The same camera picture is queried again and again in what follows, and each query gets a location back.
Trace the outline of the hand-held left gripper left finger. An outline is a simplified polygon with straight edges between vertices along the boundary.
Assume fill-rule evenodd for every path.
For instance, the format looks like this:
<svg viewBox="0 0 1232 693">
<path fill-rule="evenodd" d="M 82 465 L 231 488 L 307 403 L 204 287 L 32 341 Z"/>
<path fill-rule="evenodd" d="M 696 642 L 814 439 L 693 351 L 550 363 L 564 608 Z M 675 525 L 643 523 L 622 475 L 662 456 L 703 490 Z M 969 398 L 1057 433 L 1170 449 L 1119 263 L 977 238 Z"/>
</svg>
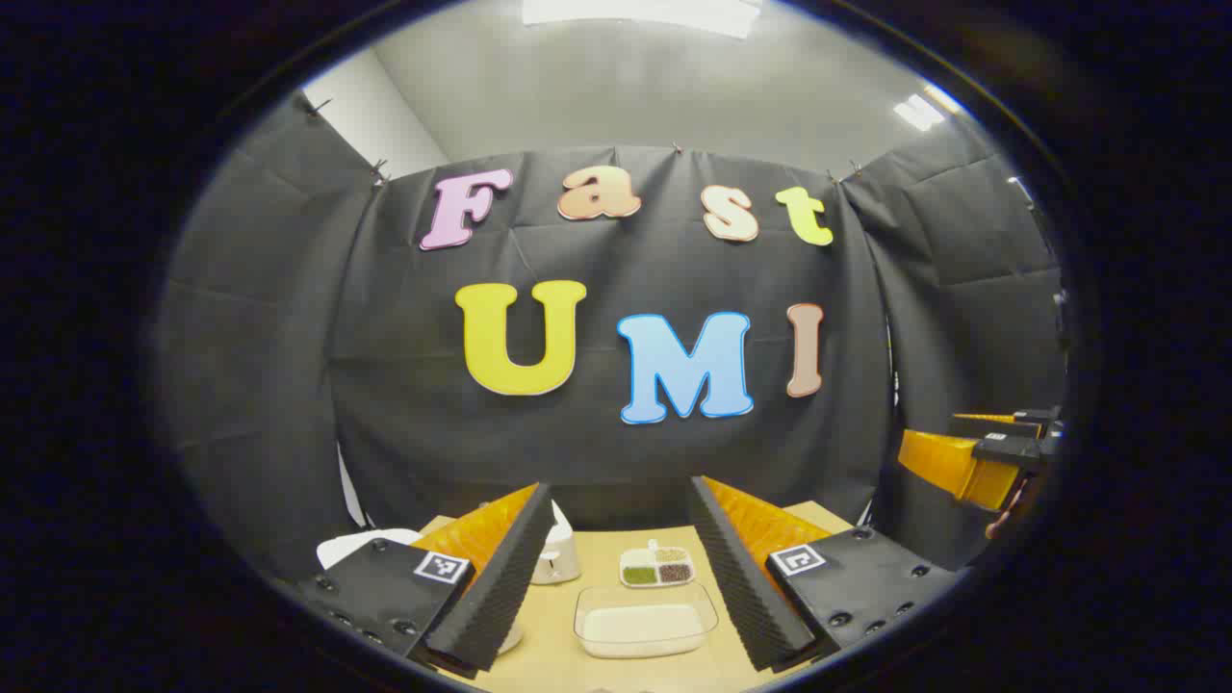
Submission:
<svg viewBox="0 0 1232 693">
<path fill-rule="evenodd" d="M 496 662 L 551 527 L 551 487 L 533 483 L 410 545 L 370 539 L 297 588 L 381 649 L 476 675 Z"/>
</svg>

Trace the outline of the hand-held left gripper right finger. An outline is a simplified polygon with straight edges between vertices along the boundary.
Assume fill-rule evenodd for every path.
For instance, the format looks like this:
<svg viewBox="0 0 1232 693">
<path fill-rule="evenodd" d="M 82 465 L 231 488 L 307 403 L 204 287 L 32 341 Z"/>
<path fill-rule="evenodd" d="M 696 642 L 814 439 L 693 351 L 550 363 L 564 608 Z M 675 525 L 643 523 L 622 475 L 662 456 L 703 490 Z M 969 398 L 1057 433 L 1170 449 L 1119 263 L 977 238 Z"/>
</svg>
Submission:
<svg viewBox="0 0 1232 693">
<path fill-rule="evenodd" d="M 827 531 L 717 478 L 691 478 L 689 518 L 756 670 L 850 649 L 961 580 L 870 527 Z"/>
</svg>

